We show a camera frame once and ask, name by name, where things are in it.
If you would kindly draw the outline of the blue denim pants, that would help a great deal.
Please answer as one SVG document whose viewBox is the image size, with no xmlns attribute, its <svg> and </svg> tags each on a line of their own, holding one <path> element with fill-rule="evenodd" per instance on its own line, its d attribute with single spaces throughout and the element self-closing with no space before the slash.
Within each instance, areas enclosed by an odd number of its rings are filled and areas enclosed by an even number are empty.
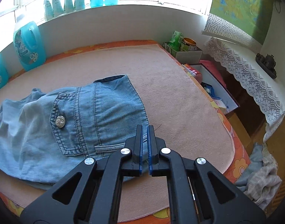
<svg viewBox="0 0 285 224">
<path fill-rule="evenodd" d="M 0 107 L 0 170 L 48 189 L 85 158 L 124 148 L 136 127 L 149 124 L 143 102 L 126 75 L 82 87 L 6 99 Z"/>
</svg>

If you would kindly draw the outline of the pile of clothes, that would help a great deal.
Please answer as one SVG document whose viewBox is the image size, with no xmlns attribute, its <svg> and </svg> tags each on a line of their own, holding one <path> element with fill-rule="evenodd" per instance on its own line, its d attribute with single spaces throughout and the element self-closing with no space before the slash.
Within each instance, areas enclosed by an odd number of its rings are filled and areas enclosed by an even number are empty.
<svg viewBox="0 0 285 224">
<path fill-rule="evenodd" d="M 278 176 L 278 164 L 265 143 L 255 143 L 249 159 L 249 166 L 235 185 L 256 205 L 265 210 L 282 182 Z"/>
</svg>

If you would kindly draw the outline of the open white storage box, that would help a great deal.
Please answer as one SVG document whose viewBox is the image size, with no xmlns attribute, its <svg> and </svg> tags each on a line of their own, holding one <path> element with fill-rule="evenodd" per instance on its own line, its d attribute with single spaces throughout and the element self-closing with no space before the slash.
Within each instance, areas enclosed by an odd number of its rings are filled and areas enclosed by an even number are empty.
<svg viewBox="0 0 285 224">
<path fill-rule="evenodd" d="M 184 64 L 182 67 L 200 83 L 225 115 L 240 107 L 226 87 L 203 64 Z"/>
</svg>

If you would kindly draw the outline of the white lace table cloth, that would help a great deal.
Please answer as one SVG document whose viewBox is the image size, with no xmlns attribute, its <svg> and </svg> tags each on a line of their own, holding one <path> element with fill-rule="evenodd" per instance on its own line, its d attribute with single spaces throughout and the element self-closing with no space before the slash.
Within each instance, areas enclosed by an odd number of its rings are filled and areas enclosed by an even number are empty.
<svg viewBox="0 0 285 224">
<path fill-rule="evenodd" d="M 283 84 L 277 78 L 272 79 L 256 62 L 256 54 L 243 46 L 212 37 L 205 43 L 204 53 L 226 68 L 242 88 L 254 98 L 265 115 L 263 141 L 266 142 L 285 117 Z"/>
</svg>

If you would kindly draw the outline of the small cardboard box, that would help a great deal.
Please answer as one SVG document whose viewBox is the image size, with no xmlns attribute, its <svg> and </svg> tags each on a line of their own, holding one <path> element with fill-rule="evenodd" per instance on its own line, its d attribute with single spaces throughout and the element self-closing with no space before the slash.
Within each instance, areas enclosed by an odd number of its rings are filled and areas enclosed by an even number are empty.
<svg viewBox="0 0 285 224">
<path fill-rule="evenodd" d="M 189 64 L 189 65 L 198 64 L 203 54 L 203 51 L 198 47 L 197 50 L 195 51 L 177 52 L 173 48 L 171 48 L 171 46 L 168 45 L 167 42 L 163 42 L 162 46 L 169 54 L 171 54 L 181 64 Z"/>
</svg>

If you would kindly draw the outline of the black teapot set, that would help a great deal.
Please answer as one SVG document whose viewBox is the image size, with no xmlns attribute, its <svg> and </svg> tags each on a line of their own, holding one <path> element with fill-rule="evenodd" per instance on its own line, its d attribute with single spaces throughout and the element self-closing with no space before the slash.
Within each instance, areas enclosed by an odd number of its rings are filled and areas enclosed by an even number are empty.
<svg viewBox="0 0 285 224">
<path fill-rule="evenodd" d="M 275 70 L 276 62 L 273 55 L 267 54 L 266 56 L 258 53 L 255 57 L 257 64 L 272 78 L 277 78 L 277 72 Z"/>
</svg>

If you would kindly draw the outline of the gold lidded tin can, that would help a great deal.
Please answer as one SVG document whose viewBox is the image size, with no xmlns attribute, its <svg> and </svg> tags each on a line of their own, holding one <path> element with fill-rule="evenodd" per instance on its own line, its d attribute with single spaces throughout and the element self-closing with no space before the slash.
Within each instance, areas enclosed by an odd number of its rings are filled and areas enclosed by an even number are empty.
<svg viewBox="0 0 285 224">
<path fill-rule="evenodd" d="M 183 38 L 180 51 L 181 52 L 188 52 L 188 51 L 196 51 L 197 50 L 197 43 L 191 38 Z"/>
</svg>

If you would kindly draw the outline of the green drink carton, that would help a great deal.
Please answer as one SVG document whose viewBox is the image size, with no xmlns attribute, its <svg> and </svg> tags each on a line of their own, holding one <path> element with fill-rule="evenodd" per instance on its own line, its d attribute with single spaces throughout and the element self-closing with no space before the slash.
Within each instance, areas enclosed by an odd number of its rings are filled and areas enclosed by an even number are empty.
<svg viewBox="0 0 285 224">
<path fill-rule="evenodd" d="M 172 34 L 172 38 L 169 41 L 169 46 L 173 48 L 173 50 L 179 51 L 182 40 L 183 40 L 183 34 L 175 30 Z"/>
</svg>

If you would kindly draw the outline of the right blue detergent bottle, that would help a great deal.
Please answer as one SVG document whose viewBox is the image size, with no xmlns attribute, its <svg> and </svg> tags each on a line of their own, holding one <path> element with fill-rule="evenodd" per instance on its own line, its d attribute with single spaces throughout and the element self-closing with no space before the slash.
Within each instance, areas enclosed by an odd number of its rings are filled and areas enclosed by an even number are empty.
<svg viewBox="0 0 285 224">
<path fill-rule="evenodd" d="M 30 71 L 46 62 L 46 52 L 37 24 L 30 21 L 13 34 L 13 45 L 25 71 Z"/>
</svg>

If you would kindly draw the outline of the green wall map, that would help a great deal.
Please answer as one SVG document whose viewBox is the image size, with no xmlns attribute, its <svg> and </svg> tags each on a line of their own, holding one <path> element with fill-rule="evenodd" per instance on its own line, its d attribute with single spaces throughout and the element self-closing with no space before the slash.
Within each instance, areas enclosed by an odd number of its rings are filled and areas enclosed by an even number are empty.
<svg viewBox="0 0 285 224">
<path fill-rule="evenodd" d="M 263 45 L 273 3 L 274 0 L 213 0 L 207 29 L 247 46 Z"/>
</svg>

